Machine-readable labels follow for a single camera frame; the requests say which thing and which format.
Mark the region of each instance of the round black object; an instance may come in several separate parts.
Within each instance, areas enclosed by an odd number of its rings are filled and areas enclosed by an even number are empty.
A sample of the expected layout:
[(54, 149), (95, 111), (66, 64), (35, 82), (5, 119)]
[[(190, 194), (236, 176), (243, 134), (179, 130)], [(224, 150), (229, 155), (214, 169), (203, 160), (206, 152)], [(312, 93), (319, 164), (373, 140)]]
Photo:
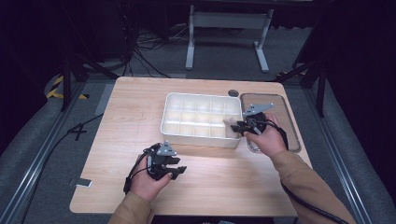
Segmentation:
[(229, 90), (228, 95), (232, 97), (237, 97), (239, 95), (239, 92), (236, 90)]

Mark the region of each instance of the hand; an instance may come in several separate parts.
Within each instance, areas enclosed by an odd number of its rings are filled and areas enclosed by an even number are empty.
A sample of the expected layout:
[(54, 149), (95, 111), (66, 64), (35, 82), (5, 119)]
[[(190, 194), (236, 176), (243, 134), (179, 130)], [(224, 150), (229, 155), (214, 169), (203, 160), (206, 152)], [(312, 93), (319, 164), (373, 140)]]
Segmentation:
[(131, 192), (139, 195), (149, 202), (152, 202), (157, 197), (158, 193), (160, 193), (160, 191), (169, 184), (172, 174), (169, 173), (160, 180), (156, 181), (149, 176), (147, 170), (144, 170), (147, 168), (147, 166), (148, 156), (145, 156), (145, 158), (143, 158), (143, 160), (137, 166), (137, 172), (140, 170), (143, 171), (137, 173), (132, 179)]
[[(265, 114), (265, 117), (278, 124), (277, 118), (273, 114)], [(260, 135), (255, 133), (245, 132), (244, 136), (254, 142), (262, 153), (272, 158), (276, 153), (286, 150), (285, 143), (280, 133), (269, 125), (265, 128), (264, 132)]]

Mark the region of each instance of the wire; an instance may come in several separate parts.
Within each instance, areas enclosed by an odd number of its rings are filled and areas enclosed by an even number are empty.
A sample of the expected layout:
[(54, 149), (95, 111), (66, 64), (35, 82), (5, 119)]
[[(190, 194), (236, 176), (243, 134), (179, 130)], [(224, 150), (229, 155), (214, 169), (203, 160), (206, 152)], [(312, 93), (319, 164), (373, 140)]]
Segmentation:
[(340, 223), (340, 224), (347, 224), (347, 222), (343, 219), (341, 219), (340, 217), (337, 217), (331, 213), (328, 213), (326, 211), (321, 210), (318, 207), (315, 207), (314, 205), (307, 203), (306, 201), (304, 201), (303, 199), (299, 198), (297, 195), (295, 195), (294, 193), (292, 193), (282, 182), (280, 183), (282, 185), (283, 190), (285, 190), (285, 192), (297, 203), (299, 203), (300, 205), (304, 206), (305, 208), (323, 216), (328, 218), (329, 220), (335, 222), (335, 223)]
[[(141, 46), (140, 44), (151, 44), (149, 47)], [(158, 36), (152, 34), (152, 33), (140, 33), (136, 39), (136, 48), (141, 49), (141, 50), (152, 50), (152, 49), (160, 49), (162, 46), (166, 44), (165, 41), (163, 41), (161, 38)]]
[(147, 169), (150, 168), (150, 167), (151, 167), (151, 166), (148, 166), (148, 167), (146, 167), (146, 168), (143, 168), (143, 169), (141, 169), (141, 170), (136, 171), (136, 173), (134, 173), (134, 174), (131, 176), (131, 180), (134, 179), (134, 177), (135, 177), (137, 174), (139, 174), (139, 173), (142, 172), (142, 171), (147, 170)]
[(41, 178), (41, 176), (42, 176), (42, 174), (43, 174), (43, 171), (44, 171), (44, 169), (45, 169), (45, 167), (46, 167), (46, 165), (47, 165), (47, 162), (49, 161), (50, 156), (52, 155), (54, 149), (55, 149), (55, 148), (62, 142), (62, 140), (64, 140), (64, 139), (66, 138), (66, 136), (69, 135), (71, 132), (75, 131), (75, 130), (78, 129), (79, 127), (82, 127), (82, 126), (84, 126), (85, 124), (87, 124), (87, 123), (89, 123), (89, 122), (91, 122), (91, 121), (93, 121), (93, 120), (95, 120), (95, 119), (98, 119), (98, 118), (100, 118), (100, 117), (102, 117), (102, 116), (103, 116), (103, 114), (98, 115), (98, 116), (94, 117), (93, 119), (89, 119), (89, 120), (87, 120), (87, 121), (85, 121), (85, 122), (83, 122), (83, 123), (80, 123), (80, 124), (76, 125), (75, 127), (71, 128), (71, 129), (69, 129), (69, 130), (67, 131), (67, 133), (66, 133), (64, 136), (62, 136), (61, 139), (58, 140), (58, 142), (55, 143), (55, 145), (54, 145), (54, 146), (52, 147), (52, 149), (50, 150), (50, 152), (49, 152), (47, 158), (44, 160), (43, 166), (40, 168), (40, 170), (39, 170), (39, 172), (38, 172), (37, 179), (36, 179), (36, 182), (35, 182), (34, 187), (33, 187), (33, 191), (32, 191), (32, 193), (30, 194), (29, 201), (28, 201), (28, 203), (27, 203), (27, 205), (26, 205), (26, 208), (25, 208), (25, 210), (24, 210), (24, 212), (23, 212), (23, 217), (22, 217), (22, 219), (21, 219), (21, 223), (24, 223), (24, 221), (25, 221), (25, 219), (26, 219), (26, 216), (27, 216), (27, 213), (28, 213), (28, 211), (29, 211), (30, 205), (32, 204), (33, 198), (35, 197), (35, 192), (37, 191), (38, 183), (39, 183), (39, 181), (40, 181), (40, 178)]
[(235, 35), (240, 35), (243, 29), (221, 28), (217, 30), (226, 35), (235, 36)]
[(143, 160), (143, 158), (145, 158), (145, 156), (148, 154), (148, 151), (145, 149), (143, 150), (143, 154), (137, 159), (136, 163), (134, 164), (134, 167), (132, 167), (131, 172), (129, 173), (128, 177), (130, 179), (134, 178), (134, 170), (136, 169), (136, 167), (139, 165), (139, 163)]
[(128, 63), (125, 64), (124, 70), (123, 70), (122, 75), (121, 75), (122, 77), (125, 76), (125, 72), (126, 72), (126, 67), (127, 66), (128, 66)]
[(155, 76), (153, 76), (153, 75), (150, 73), (149, 69), (143, 64), (143, 62), (142, 62), (140, 59), (138, 59), (136, 56), (134, 56), (134, 57), (142, 64), (143, 67), (146, 68), (146, 70), (148, 71), (148, 75), (149, 75), (149, 76), (155, 77)]
[(129, 72), (131, 73), (131, 77), (132, 77), (134, 73), (132, 72), (131, 61), (128, 62), (128, 65), (129, 65)]
[(149, 63), (149, 62), (145, 59), (145, 57), (143, 57), (142, 53), (141, 53), (138, 49), (134, 49), (134, 52), (135, 52), (137, 55), (139, 55), (139, 57), (140, 57), (141, 59), (143, 59), (143, 61), (145, 61), (146, 63), (148, 63), (148, 65), (150, 65), (150, 66), (151, 66), (155, 71), (157, 71), (160, 75), (163, 75), (164, 77), (169, 77), (168, 75), (166, 75), (166, 74), (160, 72), (156, 67), (154, 67), (154, 65), (152, 65), (151, 63)]
[[(126, 56), (124, 58), (126, 58), (127, 60), (123, 60), (123, 62), (114, 64), (114, 65), (110, 65), (110, 66), (107, 66), (107, 67), (104, 67), (104, 68), (106, 70), (108, 70), (108, 71), (114, 71), (116, 69), (119, 69), (119, 68), (123, 67), (125, 64), (127, 64), (131, 60), (131, 56)], [(94, 68), (92, 68), (90, 66), (89, 67), (85, 67), (84, 66), (83, 68), (85, 69), (85, 71), (87, 71), (89, 73), (101, 73), (100, 71), (98, 71), (98, 70), (96, 70), (96, 69), (94, 69)]]
[(179, 31), (177, 34), (175, 34), (174, 36), (172, 36), (173, 38), (177, 38), (178, 35), (183, 34), (190, 26), (186, 26), (184, 27), (181, 31)]

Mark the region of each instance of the tan sleeve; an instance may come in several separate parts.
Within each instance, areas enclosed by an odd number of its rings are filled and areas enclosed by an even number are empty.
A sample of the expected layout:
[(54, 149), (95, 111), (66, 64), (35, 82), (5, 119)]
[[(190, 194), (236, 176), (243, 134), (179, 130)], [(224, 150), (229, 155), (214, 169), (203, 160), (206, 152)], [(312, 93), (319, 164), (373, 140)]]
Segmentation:
[(150, 223), (150, 203), (142, 197), (128, 192), (117, 207), (109, 224), (147, 224)]
[[(298, 155), (283, 151), (275, 154), (272, 161), (279, 171), (280, 180), (293, 194), (321, 210), (340, 217), (347, 223), (356, 223), (326, 182)], [(291, 200), (291, 203), (301, 223), (334, 223), (294, 200)]]

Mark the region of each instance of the table surface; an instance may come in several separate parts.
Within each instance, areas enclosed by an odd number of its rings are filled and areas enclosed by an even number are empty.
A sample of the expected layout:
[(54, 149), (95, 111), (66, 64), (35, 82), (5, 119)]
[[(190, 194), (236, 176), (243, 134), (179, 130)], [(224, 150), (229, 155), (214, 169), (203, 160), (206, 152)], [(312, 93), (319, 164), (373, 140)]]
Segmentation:
[[(301, 144), (298, 154), (311, 165), (289, 100), (279, 83), (120, 77), (81, 174), (92, 185), (76, 188), (71, 211), (115, 211), (124, 197), (125, 177), (137, 156), (144, 148), (164, 141), (160, 125), (168, 93), (226, 96), (228, 90), (283, 96)], [(296, 216), (273, 164), (265, 155), (250, 152), (246, 138), (237, 148), (171, 145), (181, 158), (178, 166), (187, 166), (187, 170), (152, 203), (156, 215)]]

